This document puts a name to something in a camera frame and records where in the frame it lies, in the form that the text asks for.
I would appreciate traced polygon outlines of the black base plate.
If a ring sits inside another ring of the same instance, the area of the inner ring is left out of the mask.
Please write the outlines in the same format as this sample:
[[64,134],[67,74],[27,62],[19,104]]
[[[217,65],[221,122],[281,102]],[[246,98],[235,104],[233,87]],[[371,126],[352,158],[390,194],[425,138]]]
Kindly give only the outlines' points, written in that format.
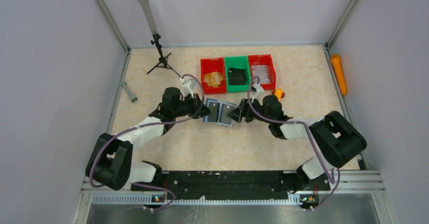
[[329,191],[326,175],[310,180],[295,171],[169,171],[150,186],[172,191],[177,200],[281,200],[298,191]]

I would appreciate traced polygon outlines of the yellow toy block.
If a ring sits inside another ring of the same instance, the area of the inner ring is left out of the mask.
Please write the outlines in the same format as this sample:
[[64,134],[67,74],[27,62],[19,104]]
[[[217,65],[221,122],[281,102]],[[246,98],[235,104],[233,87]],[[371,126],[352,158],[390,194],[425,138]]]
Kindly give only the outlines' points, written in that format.
[[278,88],[272,90],[272,95],[274,95],[279,101],[285,97],[285,92]]

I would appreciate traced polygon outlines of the grey small tool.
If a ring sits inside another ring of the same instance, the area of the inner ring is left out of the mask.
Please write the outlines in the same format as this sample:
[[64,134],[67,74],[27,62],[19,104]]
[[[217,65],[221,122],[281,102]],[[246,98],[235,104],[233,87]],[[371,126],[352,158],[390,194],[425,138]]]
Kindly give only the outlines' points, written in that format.
[[135,103],[138,100],[138,98],[137,98],[136,94],[129,88],[127,82],[126,81],[121,81],[119,84],[121,85],[121,87],[127,93],[128,98],[130,99],[130,101],[132,103]]

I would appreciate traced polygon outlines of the red bin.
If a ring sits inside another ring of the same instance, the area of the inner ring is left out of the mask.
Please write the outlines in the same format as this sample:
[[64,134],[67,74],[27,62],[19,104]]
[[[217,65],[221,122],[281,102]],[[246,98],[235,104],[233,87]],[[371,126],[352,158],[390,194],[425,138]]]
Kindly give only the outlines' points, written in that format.
[[201,59],[200,74],[205,94],[224,94],[227,92],[224,58]]
[[259,77],[260,85],[265,90],[276,88],[276,71],[270,54],[249,55],[248,62],[252,77]]

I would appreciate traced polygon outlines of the orange flashlight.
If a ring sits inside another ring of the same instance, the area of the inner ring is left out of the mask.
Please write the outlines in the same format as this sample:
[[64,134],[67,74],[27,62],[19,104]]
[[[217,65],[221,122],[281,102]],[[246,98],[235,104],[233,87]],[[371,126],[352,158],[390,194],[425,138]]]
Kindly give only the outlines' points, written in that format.
[[338,54],[334,54],[330,58],[331,66],[334,70],[338,87],[342,96],[347,94],[347,85],[341,65],[341,58]]

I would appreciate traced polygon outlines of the blue card holder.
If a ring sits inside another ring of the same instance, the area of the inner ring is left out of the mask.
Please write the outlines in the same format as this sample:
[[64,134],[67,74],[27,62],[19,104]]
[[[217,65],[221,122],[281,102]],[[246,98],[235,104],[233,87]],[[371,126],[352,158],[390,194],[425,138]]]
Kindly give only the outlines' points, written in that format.
[[234,120],[228,114],[237,107],[236,104],[208,98],[205,100],[205,106],[211,113],[203,117],[203,122],[232,127]]

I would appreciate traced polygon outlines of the silver cards in bin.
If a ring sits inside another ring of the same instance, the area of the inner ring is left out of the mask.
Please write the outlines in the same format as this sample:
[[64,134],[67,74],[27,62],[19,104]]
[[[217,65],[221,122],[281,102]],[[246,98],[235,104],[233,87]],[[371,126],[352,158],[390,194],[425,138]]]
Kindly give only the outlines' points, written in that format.
[[251,69],[253,77],[258,77],[260,84],[271,83],[267,65],[252,65]]

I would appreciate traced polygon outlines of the left red bin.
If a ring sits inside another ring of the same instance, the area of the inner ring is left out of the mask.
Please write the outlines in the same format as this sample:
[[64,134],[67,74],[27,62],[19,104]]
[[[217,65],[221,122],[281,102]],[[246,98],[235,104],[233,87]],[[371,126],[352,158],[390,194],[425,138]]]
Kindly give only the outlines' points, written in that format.
[[201,59],[200,74],[205,94],[224,94],[227,92],[224,58]]

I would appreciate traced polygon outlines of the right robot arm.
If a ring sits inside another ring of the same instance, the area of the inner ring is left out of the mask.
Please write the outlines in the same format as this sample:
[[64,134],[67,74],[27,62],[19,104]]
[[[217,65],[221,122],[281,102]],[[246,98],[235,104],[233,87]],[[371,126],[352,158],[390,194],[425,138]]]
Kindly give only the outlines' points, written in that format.
[[331,111],[321,119],[293,120],[284,114],[281,103],[273,95],[265,96],[262,102],[242,99],[228,116],[237,122],[268,123],[277,139],[308,139],[316,155],[296,171],[303,182],[323,174],[331,179],[335,168],[342,168],[367,148],[365,138],[339,112]]

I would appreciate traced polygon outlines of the right red bin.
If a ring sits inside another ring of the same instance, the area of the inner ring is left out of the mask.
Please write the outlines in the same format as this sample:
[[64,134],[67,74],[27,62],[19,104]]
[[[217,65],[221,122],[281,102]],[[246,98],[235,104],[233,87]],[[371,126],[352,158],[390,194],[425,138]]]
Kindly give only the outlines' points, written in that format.
[[259,77],[260,85],[265,90],[276,88],[276,71],[270,54],[249,55],[248,62],[252,77]]

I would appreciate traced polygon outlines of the green bin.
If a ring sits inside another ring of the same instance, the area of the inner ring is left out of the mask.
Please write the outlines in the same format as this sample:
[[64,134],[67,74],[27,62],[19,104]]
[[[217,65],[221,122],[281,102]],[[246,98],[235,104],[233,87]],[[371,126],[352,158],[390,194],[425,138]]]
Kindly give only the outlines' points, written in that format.
[[251,73],[248,56],[224,57],[228,93],[247,91]]

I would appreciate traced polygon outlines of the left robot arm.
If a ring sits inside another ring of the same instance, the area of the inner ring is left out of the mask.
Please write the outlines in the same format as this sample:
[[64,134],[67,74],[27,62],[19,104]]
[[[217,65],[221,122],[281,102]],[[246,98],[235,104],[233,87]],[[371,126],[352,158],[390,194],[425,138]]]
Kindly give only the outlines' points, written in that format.
[[185,122],[211,112],[198,94],[183,95],[176,87],[166,88],[161,102],[142,122],[115,135],[103,133],[98,137],[85,169],[90,185],[120,190],[132,175],[134,150],[166,134],[179,123],[179,117]]

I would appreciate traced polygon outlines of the black card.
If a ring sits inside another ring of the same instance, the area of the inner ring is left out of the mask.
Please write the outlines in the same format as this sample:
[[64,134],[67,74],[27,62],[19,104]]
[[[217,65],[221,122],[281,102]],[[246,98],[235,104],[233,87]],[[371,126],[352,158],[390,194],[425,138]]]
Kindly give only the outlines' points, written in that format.
[[233,119],[228,114],[235,109],[234,104],[222,104],[219,123],[224,126],[232,126]]
[[219,107],[220,104],[218,102],[209,102],[209,104],[207,105],[209,109],[212,110],[212,113],[210,115],[207,116],[207,122],[217,122],[218,121],[218,116],[219,116]]

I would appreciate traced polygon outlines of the black tripod with grey tube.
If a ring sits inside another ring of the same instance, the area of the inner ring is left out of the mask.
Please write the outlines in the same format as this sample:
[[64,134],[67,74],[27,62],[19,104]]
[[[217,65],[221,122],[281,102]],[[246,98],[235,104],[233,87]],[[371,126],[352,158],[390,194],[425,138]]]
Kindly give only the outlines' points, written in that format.
[[164,69],[172,70],[177,76],[180,77],[181,75],[176,70],[174,70],[174,68],[168,63],[168,58],[171,55],[171,53],[164,55],[162,51],[162,45],[159,42],[159,40],[161,39],[161,36],[158,32],[149,0],[137,0],[137,1],[139,2],[142,8],[145,19],[148,23],[150,32],[152,34],[151,44],[156,46],[159,54],[158,63],[147,72],[147,75],[150,74],[155,68],[164,68]]

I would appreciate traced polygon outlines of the black cards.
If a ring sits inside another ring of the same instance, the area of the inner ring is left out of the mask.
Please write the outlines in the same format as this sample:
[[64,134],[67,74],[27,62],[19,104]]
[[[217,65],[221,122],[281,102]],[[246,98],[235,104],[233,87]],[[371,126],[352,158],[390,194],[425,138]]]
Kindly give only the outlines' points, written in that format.
[[246,70],[230,67],[228,70],[229,85],[245,85],[247,83]]

